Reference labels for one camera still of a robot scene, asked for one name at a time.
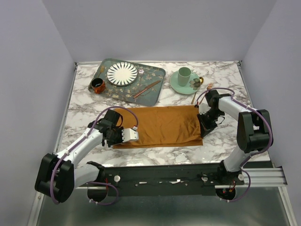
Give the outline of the orange-brown cloth napkin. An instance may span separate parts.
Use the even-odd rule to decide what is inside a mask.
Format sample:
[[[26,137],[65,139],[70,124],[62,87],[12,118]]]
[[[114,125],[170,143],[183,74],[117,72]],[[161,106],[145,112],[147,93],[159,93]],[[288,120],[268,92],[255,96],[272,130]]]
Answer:
[[[203,144],[198,109],[192,105],[129,108],[138,118],[139,140],[114,149],[185,147]]]

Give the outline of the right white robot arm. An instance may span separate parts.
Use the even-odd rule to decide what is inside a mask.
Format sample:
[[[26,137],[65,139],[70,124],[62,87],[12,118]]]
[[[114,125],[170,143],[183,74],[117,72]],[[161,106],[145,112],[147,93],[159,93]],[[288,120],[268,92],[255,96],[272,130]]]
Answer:
[[[223,185],[233,180],[233,173],[241,171],[252,156],[266,152],[273,143],[270,116],[267,110],[258,110],[247,106],[234,98],[235,91],[222,88],[230,93],[220,94],[213,88],[204,91],[196,99],[200,135],[204,138],[217,126],[218,118],[228,114],[238,122],[237,146],[217,171],[217,181]]]

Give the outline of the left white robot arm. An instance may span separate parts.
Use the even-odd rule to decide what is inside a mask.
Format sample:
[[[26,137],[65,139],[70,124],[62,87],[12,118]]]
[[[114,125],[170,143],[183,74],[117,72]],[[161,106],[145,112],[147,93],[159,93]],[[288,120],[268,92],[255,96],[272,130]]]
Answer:
[[[35,190],[47,195],[54,204],[65,202],[73,190],[85,183],[99,186],[106,182],[103,165],[89,161],[82,168],[79,162],[96,146],[121,141],[123,117],[108,110],[102,119],[89,123],[85,132],[69,147],[57,154],[46,154],[40,163]]]

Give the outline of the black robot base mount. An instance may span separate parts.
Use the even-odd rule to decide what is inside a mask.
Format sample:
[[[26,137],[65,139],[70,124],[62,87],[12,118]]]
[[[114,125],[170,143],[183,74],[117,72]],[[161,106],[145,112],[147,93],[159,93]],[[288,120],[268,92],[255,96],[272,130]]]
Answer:
[[[219,188],[244,184],[240,171],[219,163],[104,168],[97,182],[109,182],[120,196],[215,195]]]

